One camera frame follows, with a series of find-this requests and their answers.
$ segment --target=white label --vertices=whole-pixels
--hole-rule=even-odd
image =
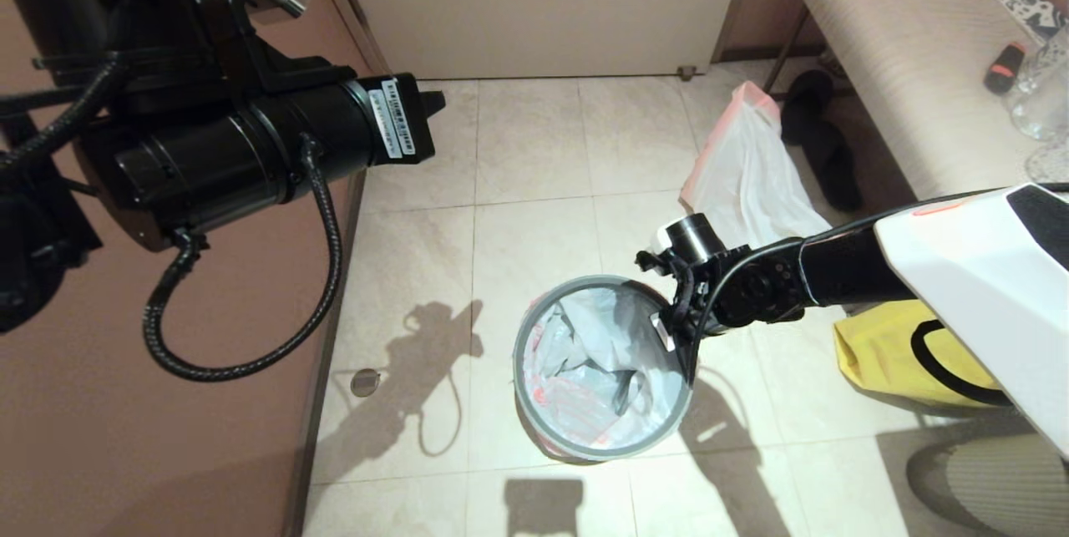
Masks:
[[[386,93],[386,102],[390,105],[390,118],[393,118],[393,127],[397,128],[398,138],[401,140],[401,150],[405,152],[405,155],[415,155],[416,143],[412,141],[408,118],[405,118],[404,105],[401,104],[398,79],[393,78],[383,82],[383,92]]]
[[[375,123],[378,124],[378,134],[383,135],[386,154],[391,159],[400,159],[402,157],[401,145],[398,144],[398,135],[393,132],[393,120],[390,119],[390,112],[387,110],[386,97],[383,96],[381,90],[369,90],[368,95],[371,96],[371,110],[375,112]]]

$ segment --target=black slipper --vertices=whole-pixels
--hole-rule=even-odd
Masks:
[[[864,200],[854,178],[854,153],[839,128],[819,120],[809,123],[805,133],[797,136],[828,204],[840,212],[859,210]]]
[[[787,144],[799,144],[799,136],[820,120],[832,103],[835,86],[832,77],[821,70],[809,70],[791,82],[779,114],[781,138]]]

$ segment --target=floor drain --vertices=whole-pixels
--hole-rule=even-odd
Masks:
[[[353,395],[357,397],[368,397],[375,393],[375,389],[378,388],[378,383],[381,382],[382,375],[378,373],[378,370],[365,368],[353,375],[353,382],[348,384],[348,388],[353,392]]]

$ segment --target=trash can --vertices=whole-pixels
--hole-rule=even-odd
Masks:
[[[513,373],[520,413],[548,454],[623,458],[679,428],[691,385],[650,321],[667,305],[620,276],[577,278],[531,305]]]

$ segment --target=crumpled plastic bag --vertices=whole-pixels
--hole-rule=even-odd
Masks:
[[[779,107],[744,82],[716,122],[681,198],[728,248],[761,247],[831,228],[812,209],[779,140]]]
[[[668,421],[685,384],[650,314],[628,289],[590,288],[556,302],[527,339],[527,393],[546,425],[595,449],[640,443]]]

